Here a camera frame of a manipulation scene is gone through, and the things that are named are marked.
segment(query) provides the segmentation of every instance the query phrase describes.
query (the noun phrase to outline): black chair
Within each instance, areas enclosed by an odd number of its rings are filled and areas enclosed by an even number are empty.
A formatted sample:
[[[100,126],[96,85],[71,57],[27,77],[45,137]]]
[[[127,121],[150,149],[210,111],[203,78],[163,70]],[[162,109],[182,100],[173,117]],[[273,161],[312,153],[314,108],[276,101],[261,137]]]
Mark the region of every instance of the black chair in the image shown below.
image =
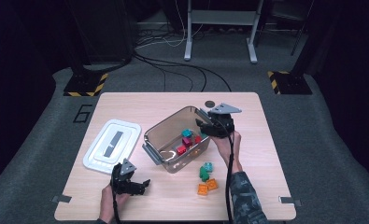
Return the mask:
[[[306,21],[309,17],[310,11],[313,7],[314,0],[312,1],[271,1],[269,6],[266,9],[266,18],[264,18],[264,22],[262,22],[261,29],[259,31],[259,35],[256,42],[256,47],[261,38],[261,34],[263,32],[263,28],[266,24],[266,19],[271,18],[276,20],[277,22],[284,22],[292,24],[298,27],[297,31],[297,39],[295,41],[294,48],[292,49],[291,55],[294,54],[295,49],[297,48],[298,42],[300,41],[301,35],[306,25]]]

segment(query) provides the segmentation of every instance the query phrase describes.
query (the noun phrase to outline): orange block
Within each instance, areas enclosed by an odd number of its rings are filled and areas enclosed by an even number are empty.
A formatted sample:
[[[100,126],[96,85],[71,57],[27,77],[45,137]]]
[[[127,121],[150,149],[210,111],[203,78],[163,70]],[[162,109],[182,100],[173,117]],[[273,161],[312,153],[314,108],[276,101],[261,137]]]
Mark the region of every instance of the orange block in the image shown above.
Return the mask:
[[[217,185],[216,179],[208,179],[206,181],[208,190],[217,189],[219,186]]]
[[[208,186],[206,184],[199,184],[199,186],[198,186],[198,194],[200,194],[200,195],[207,195],[207,188],[208,188]]]

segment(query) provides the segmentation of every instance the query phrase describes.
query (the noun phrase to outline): yellow and black hazard tape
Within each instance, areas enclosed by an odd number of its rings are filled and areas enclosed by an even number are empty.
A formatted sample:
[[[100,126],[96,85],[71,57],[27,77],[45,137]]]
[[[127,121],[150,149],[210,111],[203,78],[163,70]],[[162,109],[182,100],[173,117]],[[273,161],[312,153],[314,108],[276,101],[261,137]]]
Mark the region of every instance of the yellow and black hazard tape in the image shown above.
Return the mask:
[[[277,85],[277,80],[275,78],[276,74],[285,74],[288,75],[289,72],[277,72],[277,71],[269,71],[268,72],[268,76],[269,76],[269,80],[271,81],[271,85],[272,85],[272,89],[274,90],[275,94],[281,94],[279,86]]]
[[[100,77],[100,81],[97,84],[94,91],[86,91],[86,92],[65,91],[64,96],[97,96],[99,95],[100,91],[103,89],[103,86],[105,85],[107,77],[108,77],[108,74],[104,74]]]

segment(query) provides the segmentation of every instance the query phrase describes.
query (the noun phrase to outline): person's right hand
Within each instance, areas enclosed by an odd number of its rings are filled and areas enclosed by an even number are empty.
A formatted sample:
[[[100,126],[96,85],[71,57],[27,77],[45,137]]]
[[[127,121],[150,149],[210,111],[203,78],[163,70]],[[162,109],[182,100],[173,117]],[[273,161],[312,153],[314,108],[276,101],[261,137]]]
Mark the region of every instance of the person's right hand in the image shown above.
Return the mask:
[[[225,138],[218,138],[214,136],[210,136],[210,139],[214,141],[219,150],[219,154],[221,155],[222,159],[224,160],[225,164],[228,167],[228,163],[230,160],[231,155],[231,144],[228,137]],[[232,174],[243,171],[242,165],[239,161],[239,149],[240,149],[240,141],[242,139],[242,135],[239,132],[234,131],[231,133],[231,139],[234,142],[234,162],[233,162],[233,170]]]

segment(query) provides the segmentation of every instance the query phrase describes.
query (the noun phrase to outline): camouflage sleeve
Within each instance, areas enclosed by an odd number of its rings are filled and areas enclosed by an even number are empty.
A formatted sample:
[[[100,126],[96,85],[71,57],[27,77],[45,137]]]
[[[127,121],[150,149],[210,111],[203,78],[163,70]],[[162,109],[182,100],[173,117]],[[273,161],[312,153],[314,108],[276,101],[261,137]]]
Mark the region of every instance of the camouflage sleeve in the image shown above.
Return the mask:
[[[256,190],[245,172],[237,172],[231,176],[231,196],[234,205],[235,224],[268,223],[257,197]]]

